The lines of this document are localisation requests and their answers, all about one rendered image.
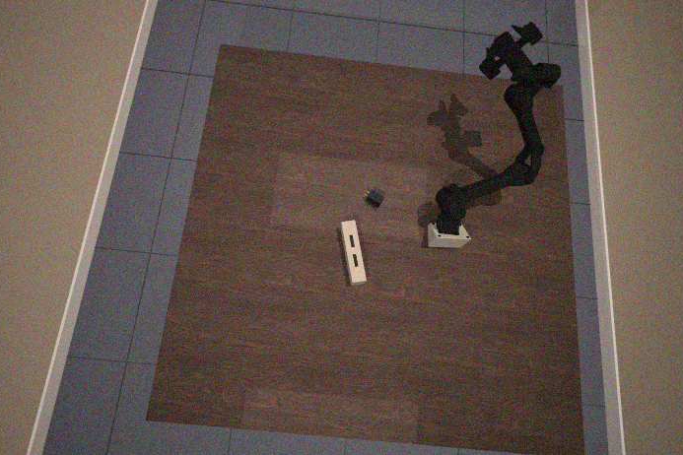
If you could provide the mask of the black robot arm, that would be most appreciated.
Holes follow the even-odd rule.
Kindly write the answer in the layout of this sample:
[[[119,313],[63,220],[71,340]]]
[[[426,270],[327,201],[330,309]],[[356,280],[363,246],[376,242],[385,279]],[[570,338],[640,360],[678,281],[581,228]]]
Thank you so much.
[[[496,37],[489,49],[494,57],[498,56],[505,62],[520,51],[509,32]],[[511,72],[511,81],[518,83],[506,89],[504,100],[516,117],[525,146],[504,172],[463,187],[452,183],[438,191],[436,203],[441,209],[437,221],[439,233],[459,235],[460,220],[466,215],[463,207],[468,201],[508,186],[531,184],[538,174],[544,146],[532,113],[533,97],[542,88],[552,89],[560,79],[561,68],[558,64],[549,63],[533,65],[528,58],[521,57],[514,61]],[[525,160],[530,155],[531,164],[528,165]]]

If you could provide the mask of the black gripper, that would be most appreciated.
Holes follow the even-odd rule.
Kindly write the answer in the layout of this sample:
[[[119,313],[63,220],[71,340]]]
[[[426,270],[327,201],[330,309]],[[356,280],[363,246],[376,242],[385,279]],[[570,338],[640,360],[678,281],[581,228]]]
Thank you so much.
[[[531,45],[534,45],[543,36],[543,34],[533,24],[533,22],[528,23],[527,25],[523,26],[522,28],[514,26],[514,25],[512,25],[512,27],[519,35],[522,36],[517,41],[517,44],[520,47],[520,51],[517,54],[513,54],[510,57],[510,60],[507,62],[503,61],[501,58],[499,58],[496,61],[492,52],[490,51],[490,49],[488,47],[486,47],[486,59],[482,62],[481,65],[479,65],[479,69],[489,80],[494,79],[498,74],[501,73],[499,68],[502,67],[505,63],[508,66],[508,68],[511,70],[511,66],[515,60],[517,60],[518,58],[521,58],[521,57],[528,58],[525,55],[525,53],[522,51],[521,48],[524,45],[526,45],[528,42]]]

